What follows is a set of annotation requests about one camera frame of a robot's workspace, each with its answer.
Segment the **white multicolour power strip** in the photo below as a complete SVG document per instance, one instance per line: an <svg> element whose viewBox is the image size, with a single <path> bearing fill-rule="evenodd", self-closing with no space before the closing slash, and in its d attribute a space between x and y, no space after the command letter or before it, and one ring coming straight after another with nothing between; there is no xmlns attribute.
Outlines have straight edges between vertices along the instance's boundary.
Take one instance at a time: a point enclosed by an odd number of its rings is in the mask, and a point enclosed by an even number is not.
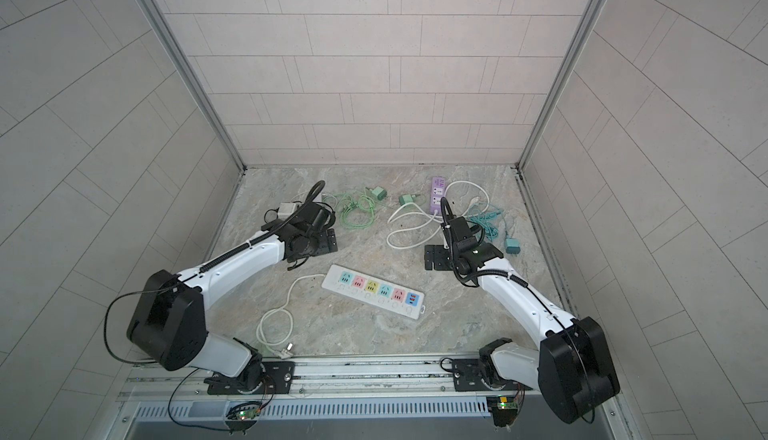
<svg viewBox="0 0 768 440"><path fill-rule="evenodd" d="M418 320L425 312L425 294L348 267L333 264L321 286L339 295Z"/></svg>

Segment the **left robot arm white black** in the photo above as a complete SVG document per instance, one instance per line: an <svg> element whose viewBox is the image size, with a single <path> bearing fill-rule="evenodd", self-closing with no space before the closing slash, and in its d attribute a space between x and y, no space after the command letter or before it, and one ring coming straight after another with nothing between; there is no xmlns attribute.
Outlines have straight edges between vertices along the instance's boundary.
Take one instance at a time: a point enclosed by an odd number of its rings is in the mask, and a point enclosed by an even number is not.
<svg viewBox="0 0 768 440"><path fill-rule="evenodd" d="M336 251L334 210L324 202L295 204L286 217L262 226L242 244L195 267L171 273L161 269L136 292L137 304L126 327L127 339L147 354L149 363L168 371L198 368L212 372L212 390L252 393L262 387L262 355L244 341L211 332L208 310L261 270Z"/></svg>

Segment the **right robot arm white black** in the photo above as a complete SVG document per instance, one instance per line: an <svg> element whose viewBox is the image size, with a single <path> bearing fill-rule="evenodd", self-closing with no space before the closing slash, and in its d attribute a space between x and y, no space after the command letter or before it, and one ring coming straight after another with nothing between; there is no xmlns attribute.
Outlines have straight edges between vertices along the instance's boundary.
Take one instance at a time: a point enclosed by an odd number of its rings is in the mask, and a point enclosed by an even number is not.
<svg viewBox="0 0 768 440"><path fill-rule="evenodd" d="M599 323L547 299L464 217L444 214L441 229L447 263L460 284L493 296L537 345L524 348L503 337L479 350L475 371L482 384L518 389L512 399L498 399L495 410L520 411L526 390L533 389L561 421L593 423L597 407L620 391Z"/></svg>

